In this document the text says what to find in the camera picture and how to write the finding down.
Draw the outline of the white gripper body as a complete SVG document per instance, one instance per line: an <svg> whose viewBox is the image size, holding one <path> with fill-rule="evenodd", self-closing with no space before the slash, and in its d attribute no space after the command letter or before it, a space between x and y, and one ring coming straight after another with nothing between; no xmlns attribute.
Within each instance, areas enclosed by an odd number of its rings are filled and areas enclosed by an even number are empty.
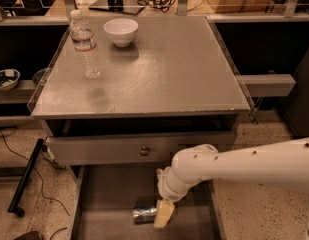
<svg viewBox="0 0 309 240"><path fill-rule="evenodd" d="M190 185L179 179L171 167L163 169L163 174L160 179L157 179L157 187L160 196L171 202L178 202L184 198Z"/></svg>

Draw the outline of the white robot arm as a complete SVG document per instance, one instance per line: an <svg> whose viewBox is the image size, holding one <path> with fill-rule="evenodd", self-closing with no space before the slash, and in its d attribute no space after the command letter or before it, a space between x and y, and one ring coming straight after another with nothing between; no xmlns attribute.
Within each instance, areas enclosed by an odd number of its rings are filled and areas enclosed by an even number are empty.
<svg viewBox="0 0 309 240"><path fill-rule="evenodd" d="M171 165L156 174L161 198L154 227L161 229L171 219L175 203L204 181L222 179L309 193L309 137L227 152L202 144L177 152Z"/></svg>

